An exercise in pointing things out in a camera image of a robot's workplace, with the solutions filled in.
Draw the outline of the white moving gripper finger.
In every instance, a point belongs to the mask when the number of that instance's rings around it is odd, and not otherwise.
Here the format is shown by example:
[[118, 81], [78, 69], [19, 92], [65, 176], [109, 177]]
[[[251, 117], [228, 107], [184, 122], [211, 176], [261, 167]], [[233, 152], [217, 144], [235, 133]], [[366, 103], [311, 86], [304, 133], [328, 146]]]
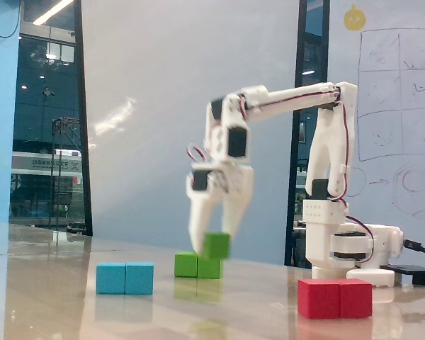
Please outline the white moving gripper finger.
[[251, 195], [248, 193], [225, 195], [222, 211], [222, 231], [224, 233], [237, 233], [250, 200]]

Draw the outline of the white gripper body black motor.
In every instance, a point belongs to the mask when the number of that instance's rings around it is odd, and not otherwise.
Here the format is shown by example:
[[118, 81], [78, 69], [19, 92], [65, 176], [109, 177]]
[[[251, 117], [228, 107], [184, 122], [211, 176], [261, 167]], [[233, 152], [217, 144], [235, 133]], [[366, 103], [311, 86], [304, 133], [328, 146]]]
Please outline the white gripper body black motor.
[[250, 199], [254, 190], [254, 170], [232, 162], [193, 163], [186, 179], [189, 198]]

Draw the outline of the white fixed gripper finger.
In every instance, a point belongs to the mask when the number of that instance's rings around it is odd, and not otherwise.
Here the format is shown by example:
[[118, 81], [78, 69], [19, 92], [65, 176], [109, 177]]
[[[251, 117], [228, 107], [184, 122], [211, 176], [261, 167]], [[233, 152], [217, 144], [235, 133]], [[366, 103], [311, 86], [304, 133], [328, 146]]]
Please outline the white fixed gripper finger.
[[203, 251], [205, 233], [209, 228], [210, 219], [215, 206], [220, 202], [219, 193], [190, 193], [191, 209], [188, 231], [194, 252]]

